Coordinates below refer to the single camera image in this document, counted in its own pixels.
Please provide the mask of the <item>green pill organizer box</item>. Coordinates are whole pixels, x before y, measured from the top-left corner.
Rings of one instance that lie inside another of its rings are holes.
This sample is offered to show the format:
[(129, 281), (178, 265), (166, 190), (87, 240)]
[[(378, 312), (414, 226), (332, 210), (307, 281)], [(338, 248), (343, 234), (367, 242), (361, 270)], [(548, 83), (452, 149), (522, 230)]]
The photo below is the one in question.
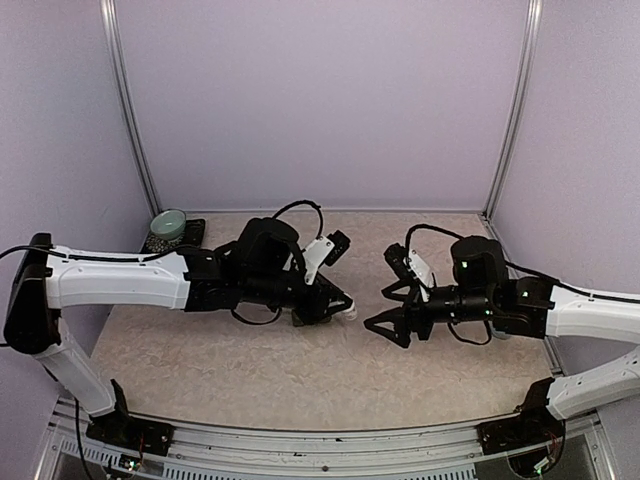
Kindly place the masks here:
[(314, 326), (314, 325), (322, 325), (322, 324), (327, 324), (331, 321), (332, 317), (328, 316), (328, 317), (324, 317), (324, 318), (320, 318), (320, 319), (305, 319), (305, 318), (301, 318), (296, 312), (292, 311), (291, 312), (291, 320), (292, 320), (292, 325), (294, 327), (305, 327), (305, 326)]

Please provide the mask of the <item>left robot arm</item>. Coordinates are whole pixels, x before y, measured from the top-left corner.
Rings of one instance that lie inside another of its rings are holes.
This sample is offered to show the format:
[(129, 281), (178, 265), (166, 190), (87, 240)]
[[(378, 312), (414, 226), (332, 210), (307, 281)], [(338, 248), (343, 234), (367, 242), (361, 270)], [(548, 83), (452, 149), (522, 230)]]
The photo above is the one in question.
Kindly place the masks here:
[(62, 320), (67, 307), (143, 305), (184, 312), (226, 310), (236, 320), (242, 303), (274, 315), (288, 310), (298, 326), (351, 315), (353, 299), (325, 278), (349, 249), (341, 231), (317, 235), (300, 247), (299, 234), (273, 218), (253, 218), (238, 239), (213, 250), (179, 246), (167, 252), (101, 253), (55, 246), (48, 234), (21, 247), (24, 257), (11, 287), (4, 339), (37, 359), (102, 430), (121, 445), (140, 434), (119, 385), (103, 379)]

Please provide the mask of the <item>light blue mug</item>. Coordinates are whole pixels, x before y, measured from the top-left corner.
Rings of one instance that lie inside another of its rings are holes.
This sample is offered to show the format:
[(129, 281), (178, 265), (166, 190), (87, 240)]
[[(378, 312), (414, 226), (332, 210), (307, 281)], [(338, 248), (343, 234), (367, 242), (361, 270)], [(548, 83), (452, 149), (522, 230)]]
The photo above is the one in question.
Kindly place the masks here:
[(504, 331), (497, 329), (492, 323), (489, 324), (492, 336), (499, 340), (509, 340), (512, 338), (511, 335), (507, 334)]

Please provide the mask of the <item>aluminium front rail frame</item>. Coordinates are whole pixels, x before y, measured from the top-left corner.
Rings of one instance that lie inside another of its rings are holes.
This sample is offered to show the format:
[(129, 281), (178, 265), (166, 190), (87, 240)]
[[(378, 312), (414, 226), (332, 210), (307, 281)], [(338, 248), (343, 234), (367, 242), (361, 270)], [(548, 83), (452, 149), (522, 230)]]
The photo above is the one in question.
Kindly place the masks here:
[(85, 437), (88, 418), (72, 400), (57, 400), (32, 478), (53, 479), (74, 465), (130, 479), (490, 479), (510, 478), (529, 453), (486, 454), (478, 420), (373, 430), (301, 430), (225, 426), (169, 416), (174, 434), (164, 456), (144, 454), (134, 470), (119, 465), (130, 451)]

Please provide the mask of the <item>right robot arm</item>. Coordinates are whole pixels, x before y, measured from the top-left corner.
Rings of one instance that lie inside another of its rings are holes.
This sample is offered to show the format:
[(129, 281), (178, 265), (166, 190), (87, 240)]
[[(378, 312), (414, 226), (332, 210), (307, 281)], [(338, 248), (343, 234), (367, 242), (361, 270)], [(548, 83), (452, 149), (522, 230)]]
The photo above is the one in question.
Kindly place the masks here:
[[(365, 320), (365, 328), (401, 348), (409, 347), (413, 336), (428, 340), (437, 323), (453, 330), (465, 322), (535, 339), (639, 342), (637, 296), (583, 291), (541, 273), (512, 278), (501, 244), (481, 236), (458, 239), (450, 255), (455, 282), (438, 286), (408, 244), (389, 246), (385, 260), (398, 280), (383, 295), (399, 305)], [(637, 349), (575, 375), (537, 381), (511, 423), (512, 436), (531, 444), (549, 429), (551, 418), (567, 420), (638, 392)]]

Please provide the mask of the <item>light green ceramic bowl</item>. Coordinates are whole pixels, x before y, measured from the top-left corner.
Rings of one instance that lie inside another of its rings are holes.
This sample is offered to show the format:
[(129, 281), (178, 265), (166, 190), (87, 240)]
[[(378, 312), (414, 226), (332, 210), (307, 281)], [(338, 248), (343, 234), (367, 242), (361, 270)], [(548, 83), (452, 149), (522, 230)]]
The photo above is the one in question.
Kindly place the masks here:
[(185, 212), (179, 209), (168, 209), (151, 220), (149, 230), (161, 240), (173, 241), (184, 233), (186, 221)]

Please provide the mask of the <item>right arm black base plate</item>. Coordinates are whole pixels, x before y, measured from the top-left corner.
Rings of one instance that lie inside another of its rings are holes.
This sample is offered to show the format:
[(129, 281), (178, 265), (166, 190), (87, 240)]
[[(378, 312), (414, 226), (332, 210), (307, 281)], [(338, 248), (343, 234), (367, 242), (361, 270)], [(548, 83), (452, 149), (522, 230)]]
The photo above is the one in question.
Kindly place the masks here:
[(516, 416), (480, 423), (476, 430), (483, 454), (492, 455), (562, 437), (565, 422), (553, 417)]

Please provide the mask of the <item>right aluminium corner post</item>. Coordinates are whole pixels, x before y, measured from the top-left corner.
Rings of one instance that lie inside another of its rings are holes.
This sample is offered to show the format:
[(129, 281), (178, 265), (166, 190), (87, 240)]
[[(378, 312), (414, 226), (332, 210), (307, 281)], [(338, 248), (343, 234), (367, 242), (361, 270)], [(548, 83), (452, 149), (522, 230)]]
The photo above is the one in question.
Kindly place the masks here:
[(483, 216), (488, 224), (493, 222), (502, 196), (508, 171), (513, 159), (522, 115), (525, 110), (528, 87), (533, 69), (537, 40), (539, 36), (544, 2), (530, 0), (521, 45), (515, 89), (507, 117), (505, 134), (502, 140), (498, 164), (493, 176)]

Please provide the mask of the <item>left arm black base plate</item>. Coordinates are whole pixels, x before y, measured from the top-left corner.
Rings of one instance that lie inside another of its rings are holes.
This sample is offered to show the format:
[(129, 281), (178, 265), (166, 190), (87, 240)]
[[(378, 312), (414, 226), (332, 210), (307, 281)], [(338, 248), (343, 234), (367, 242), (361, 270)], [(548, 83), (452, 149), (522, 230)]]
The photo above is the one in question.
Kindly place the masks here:
[(131, 417), (124, 422), (91, 420), (86, 436), (107, 445), (165, 457), (175, 428), (168, 423)]

